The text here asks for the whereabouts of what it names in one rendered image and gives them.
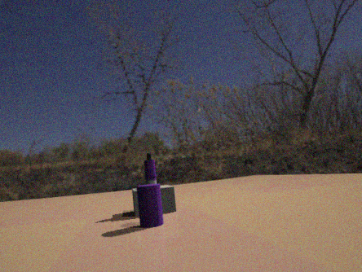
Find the purple cylinder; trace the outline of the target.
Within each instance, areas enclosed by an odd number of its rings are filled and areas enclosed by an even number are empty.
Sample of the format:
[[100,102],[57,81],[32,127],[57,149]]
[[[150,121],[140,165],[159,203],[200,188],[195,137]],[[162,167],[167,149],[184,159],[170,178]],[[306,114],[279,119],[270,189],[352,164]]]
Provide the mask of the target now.
[[139,220],[140,227],[151,228],[163,224],[160,184],[139,185]]

